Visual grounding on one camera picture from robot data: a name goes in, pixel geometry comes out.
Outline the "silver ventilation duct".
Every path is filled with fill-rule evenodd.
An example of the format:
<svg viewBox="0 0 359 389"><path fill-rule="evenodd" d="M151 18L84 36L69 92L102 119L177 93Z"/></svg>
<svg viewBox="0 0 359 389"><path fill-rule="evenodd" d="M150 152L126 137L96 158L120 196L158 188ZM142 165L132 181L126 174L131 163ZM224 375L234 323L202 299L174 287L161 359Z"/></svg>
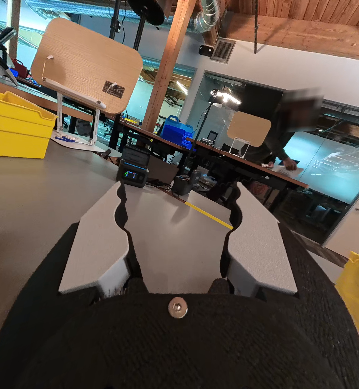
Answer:
<svg viewBox="0 0 359 389"><path fill-rule="evenodd" d="M193 17L192 32L205 33L215 27L220 19L221 1L200 0L201 10Z"/></svg>

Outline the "black round studio light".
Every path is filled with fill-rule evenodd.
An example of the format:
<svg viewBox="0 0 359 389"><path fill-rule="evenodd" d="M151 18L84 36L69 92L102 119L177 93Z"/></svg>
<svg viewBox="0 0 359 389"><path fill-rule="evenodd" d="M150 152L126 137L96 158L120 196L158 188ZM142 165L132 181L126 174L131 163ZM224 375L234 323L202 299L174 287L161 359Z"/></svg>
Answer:
<svg viewBox="0 0 359 389"><path fill-rule="evenodd" d="M167 8L166 0L128 0L128 5L139 17L153 26L160 26L169 14L171 5Z"/></svg>

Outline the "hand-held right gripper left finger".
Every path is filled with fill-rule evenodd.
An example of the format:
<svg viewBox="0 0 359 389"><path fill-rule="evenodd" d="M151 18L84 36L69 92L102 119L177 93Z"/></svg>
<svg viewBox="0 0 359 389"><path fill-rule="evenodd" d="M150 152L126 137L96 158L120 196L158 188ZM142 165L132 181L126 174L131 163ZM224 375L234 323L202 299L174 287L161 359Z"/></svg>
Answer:
<svg viewBox="0 0 359 389"><path fill-rule="evenodd" d="M59 293L95 287L102 298L120 294L130 276L126 201L124 184L115 182L81 217Z"/></svg>

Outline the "yellow tape strip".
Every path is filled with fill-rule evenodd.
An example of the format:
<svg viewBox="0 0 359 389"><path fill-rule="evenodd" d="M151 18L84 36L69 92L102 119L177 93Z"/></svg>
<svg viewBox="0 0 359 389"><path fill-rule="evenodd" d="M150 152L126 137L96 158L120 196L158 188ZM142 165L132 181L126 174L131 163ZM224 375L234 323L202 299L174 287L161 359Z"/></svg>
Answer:
<svg viewBox="0 0 359 389"><path fill-rule="evenodd" d="M219 224L225 226L226 228L228 228L228 229L230 229L230 230L233 229L233 227L231 226L231 224L222 221L221 219L219 219L219 218L213 216L212 214L210 214L210 213L208 213L208 212L202 210L201 208L199 208L199 207L197 207L197 206L195 206L195 205L193 205L193 204L191 204L191 203L189 203L189 202L185 202L185 204L186 204L187 206L191 207L192 209L194 209L195 211L197 211L197 212L199 212L199 213L205 215L206 217L208 217L208 218L210 218L210 219L216 221L217 223L219 223Z"/></svg>

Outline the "black portable power station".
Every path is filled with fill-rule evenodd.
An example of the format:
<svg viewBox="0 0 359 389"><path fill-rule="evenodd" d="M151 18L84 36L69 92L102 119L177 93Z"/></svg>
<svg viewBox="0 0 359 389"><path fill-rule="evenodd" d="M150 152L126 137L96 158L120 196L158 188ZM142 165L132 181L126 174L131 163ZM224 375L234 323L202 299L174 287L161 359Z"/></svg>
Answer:
<svg viewBox="0 0 359 389"><path fill-rule="evenodd" d="M130 145L125 146L120 158L116 181L143 188L149 175L149 160L148 151Z"/></svg>

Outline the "grey wall vent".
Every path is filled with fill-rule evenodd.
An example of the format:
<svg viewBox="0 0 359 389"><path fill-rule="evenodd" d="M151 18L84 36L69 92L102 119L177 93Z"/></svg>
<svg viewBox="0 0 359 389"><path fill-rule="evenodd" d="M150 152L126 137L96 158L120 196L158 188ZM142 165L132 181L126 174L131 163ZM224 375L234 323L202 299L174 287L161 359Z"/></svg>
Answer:
<svg viewBox="0 0 359 389"><path fill-rule="evenodd" d="M227 38L218 38L213 48L211 61L227 64L234 50L236 40Z"/></svg>

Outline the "black battery charger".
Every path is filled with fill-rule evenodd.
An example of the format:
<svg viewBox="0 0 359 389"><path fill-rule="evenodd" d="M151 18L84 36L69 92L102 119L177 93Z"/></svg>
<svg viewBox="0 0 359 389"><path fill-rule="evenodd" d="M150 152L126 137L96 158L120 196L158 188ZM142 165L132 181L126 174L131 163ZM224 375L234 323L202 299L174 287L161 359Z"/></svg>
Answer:
<svg viewBox="0 0 359 389"><path fill-rule="evenodd" d="M202 172L195 169L190 175L182 173L174 178L171 191L176 196L184 196L190 193L192 187L199 181Z"/></svg>

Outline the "light wooden post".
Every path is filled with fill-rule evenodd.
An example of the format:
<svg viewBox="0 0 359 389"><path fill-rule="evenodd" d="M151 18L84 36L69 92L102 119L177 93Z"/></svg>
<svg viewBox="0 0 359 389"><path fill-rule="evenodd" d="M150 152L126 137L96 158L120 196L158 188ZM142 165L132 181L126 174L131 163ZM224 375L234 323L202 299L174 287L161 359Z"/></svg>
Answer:
<svg viewBox="0 0 359 389"><path fill-rule="evenodd" d="M142 123L142 129L145 131L151 133L154 131L195 4L195 0L177 2L176 12Z"/></svg>

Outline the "white paper sheet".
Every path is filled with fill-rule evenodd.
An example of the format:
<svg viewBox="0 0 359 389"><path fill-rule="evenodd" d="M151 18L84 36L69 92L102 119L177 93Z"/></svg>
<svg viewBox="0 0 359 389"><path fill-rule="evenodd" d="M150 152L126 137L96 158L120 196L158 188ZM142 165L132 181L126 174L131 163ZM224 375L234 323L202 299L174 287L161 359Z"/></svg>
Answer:
<svg viewBox="0 0 359 389"><path fill-rule="evenodd" d="M294 178L295 179L295 177L299 176L303 172L303 170L304 170L303 168L298 168L298 167L295 170L288 170L285 166L278 165L276 167L275 171L278 174L281 174L281 175L283 175L285 177L289 177L289 178Z"/></svg>

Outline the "studio light on stand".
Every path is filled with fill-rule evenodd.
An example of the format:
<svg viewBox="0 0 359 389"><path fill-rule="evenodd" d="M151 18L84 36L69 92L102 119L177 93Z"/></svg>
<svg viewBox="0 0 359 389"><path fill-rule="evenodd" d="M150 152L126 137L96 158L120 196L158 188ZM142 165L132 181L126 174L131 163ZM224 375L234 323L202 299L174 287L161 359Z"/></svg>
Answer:
<svg viewBox="0 0 359 389"><path fill-rule="evenodd" d="M180 173L185 173L187 163L193 154L193 149L194 149L196 142L200 136L200 133L202 131L202 128L206 122L206 119L210 113L212 106L214 105L214 106L218 107L219 109L237 110L238 106L241 104L241 102L232 94L232 91L230 88L228 88L227 86L223 86L220 89L213 89L210 92L208 104L209 105L208 105L207 109L205 110L205 113L203 113L204 116L203 116L202 122L201 122L200 126L197 127L196 135L191 143L190 151L188 152L187 157L185 158L185 160L183 162L182 169L180 170Z"/></svg>

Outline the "blue plastic case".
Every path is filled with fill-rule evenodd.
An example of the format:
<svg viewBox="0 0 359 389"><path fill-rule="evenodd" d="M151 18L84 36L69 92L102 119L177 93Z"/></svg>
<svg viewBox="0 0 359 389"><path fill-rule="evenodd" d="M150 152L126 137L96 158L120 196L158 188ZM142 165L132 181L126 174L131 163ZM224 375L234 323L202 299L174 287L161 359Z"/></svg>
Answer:
<svg viewBox="0 0 359 389"><path fill-rule="evenodd" d="M164 122L160 136L162 139L178 146L191 149L192 142L187 140L187 138L192 139L193 133L191 125L182 124L177 116L170 115Z"/></svg>

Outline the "small wooden board stand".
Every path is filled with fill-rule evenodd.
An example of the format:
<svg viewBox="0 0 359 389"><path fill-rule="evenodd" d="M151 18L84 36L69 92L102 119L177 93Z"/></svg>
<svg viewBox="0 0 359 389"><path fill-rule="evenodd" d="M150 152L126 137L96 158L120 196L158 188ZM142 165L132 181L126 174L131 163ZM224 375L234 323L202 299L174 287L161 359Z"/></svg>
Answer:
<svg viewBox="0 0 359 389"><path fill-rule="evenodd" d="M260 118L245 112L236 112L227 129L227 136L232 139L229 153L232 153L232 147L236 140L249 147L259 147L265 140L271 128L271 121Z"/></svg>

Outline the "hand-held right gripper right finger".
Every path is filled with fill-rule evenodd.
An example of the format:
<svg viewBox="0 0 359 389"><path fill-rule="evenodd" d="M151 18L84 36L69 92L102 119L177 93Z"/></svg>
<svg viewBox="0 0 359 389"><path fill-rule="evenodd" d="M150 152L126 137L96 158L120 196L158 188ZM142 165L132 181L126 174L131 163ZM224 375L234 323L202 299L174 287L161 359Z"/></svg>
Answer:
<svg viewBox="0 0 359 389"><path fill-rule="evenodd" d="M255 297L263 287L296 294L279 222L242 183L238 182L232 193L233 229L226 236L226 278L235 293Z"/></svg>

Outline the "large wooden board stand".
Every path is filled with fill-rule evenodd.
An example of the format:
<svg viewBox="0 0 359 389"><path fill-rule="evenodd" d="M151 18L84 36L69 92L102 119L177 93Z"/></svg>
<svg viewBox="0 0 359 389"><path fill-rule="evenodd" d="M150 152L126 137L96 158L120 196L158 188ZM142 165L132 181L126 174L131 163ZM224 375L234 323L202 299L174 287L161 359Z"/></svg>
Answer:
<svg viewBox="0 0 359 389"><path fill-rule="evenodd" d="M57 93L57 127L51 139L71 149L104 153L96 146L100 113L122 113L143 67L138 51L64 18L53 19L31 65L41 86ZM93 111L89 140L65 133L63 98Z"/></svg>

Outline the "brown wooden desk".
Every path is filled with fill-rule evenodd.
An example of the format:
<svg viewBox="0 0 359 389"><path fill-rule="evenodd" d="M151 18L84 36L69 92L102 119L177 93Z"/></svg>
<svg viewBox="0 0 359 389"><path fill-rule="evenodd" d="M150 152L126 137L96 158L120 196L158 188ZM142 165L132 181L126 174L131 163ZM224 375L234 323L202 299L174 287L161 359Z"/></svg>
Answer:
<svg viewBox="0 0 359 389"><path fill-rule="evenodd" d="M294 178L289 178L269 168L264 168L235 154L221 151L200 141L197 141L192 146L191 151L196 154L196 159L192 166L197 167L199 162L205 159L211 162L213 168L217 168L220 172L217 184L206 194L207 198L213 201L221 198L235 182L242 182L245 186L250 182L256 181L269 186L272 190L276 189L279 191L269 207L269 211L274 213L290 190L309 188L307 184Z"/></svg>

